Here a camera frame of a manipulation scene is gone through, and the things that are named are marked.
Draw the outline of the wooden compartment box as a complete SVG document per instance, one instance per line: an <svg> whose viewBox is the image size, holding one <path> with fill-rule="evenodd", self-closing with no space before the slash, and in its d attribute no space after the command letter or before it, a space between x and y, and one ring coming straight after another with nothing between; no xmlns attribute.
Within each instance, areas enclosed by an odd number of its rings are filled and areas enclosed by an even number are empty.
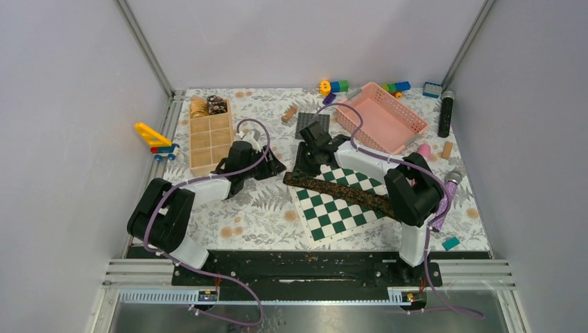
<svg viewBox="0 0 588 333"><path fill-rule="evenodd" d="M232 110L230 102L225 100L227 113L195 119L189 115L189 170L195 177L211 173L228 156L234 141ZM192 101L207 101L207 98L194 96Z"/></svg>

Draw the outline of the black key-patterned necktie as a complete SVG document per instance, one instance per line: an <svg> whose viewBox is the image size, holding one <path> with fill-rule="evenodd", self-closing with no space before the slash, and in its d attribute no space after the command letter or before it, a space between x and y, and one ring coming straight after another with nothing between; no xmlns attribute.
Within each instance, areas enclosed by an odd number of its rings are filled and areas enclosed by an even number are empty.
<svg viewBox="0 0 588 333"><path fill-rule="evenodd" d="M355 205L370 208L371 210L379 212L392 219L397 219L387 196L370 193L347 185L309 178L290 171L284 174L283 183L288 186L299 187L318 192L319 194L333 196L334 198L339 198Z"/></svg>

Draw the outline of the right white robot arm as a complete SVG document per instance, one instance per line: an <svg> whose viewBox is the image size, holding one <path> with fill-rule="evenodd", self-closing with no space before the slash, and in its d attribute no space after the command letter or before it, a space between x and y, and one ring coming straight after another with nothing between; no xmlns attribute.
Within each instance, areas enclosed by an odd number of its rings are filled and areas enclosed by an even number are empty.
<svg viewBox="0 0 588 333"><path fill-rule="evenodd" d="M430 170L418 153L407 157L382 155L358 145L351 137L332 137L314 121L301 130L295 166L285 174L284 184L309 189L369 207L401 224L400 258L397 268L401 282L414 286L425 276L422 262L428 246L431 222L441 200L447 195L443 181ZM381 183L386 194L371 194L349 185L320 180L323 166L347 169Z"/></svg>

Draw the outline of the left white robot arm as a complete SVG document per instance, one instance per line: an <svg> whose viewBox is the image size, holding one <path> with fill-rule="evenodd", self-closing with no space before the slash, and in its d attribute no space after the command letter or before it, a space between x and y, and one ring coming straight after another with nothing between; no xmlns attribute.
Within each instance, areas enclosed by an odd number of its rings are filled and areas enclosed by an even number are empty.
<svg viewBox="0 0 588 333"><path fill-rule="evenodd" d="M175 189L162 178L151 180L128 220L127 232L190 266L188 274L195 283L209 284L215 276L214 265L207 261L209 252L187 235L193 206L231 198L246 180L265 180L285 170L268 146L256 149L250 142L235 141L210 175L193 180L193 189Z"/></svg>

